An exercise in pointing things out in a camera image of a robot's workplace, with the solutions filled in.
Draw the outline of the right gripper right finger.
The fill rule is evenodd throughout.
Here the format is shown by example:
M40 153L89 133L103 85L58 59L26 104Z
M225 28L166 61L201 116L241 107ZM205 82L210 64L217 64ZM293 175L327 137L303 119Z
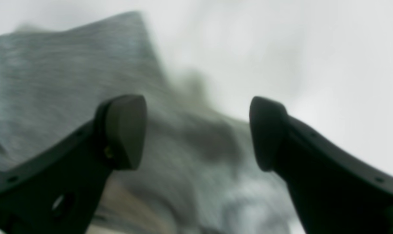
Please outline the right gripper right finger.
M256 96L250 133L258 166L288 188L307 234L393 234L393 177L355 158L279 102Z

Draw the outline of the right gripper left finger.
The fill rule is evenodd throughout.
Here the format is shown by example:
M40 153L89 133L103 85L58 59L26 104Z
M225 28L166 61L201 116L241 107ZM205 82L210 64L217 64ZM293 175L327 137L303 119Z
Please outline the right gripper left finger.
M146 137L146 100L123 95L57 145L0 172L0 230L6 234L84 234L109 175L136 170Z

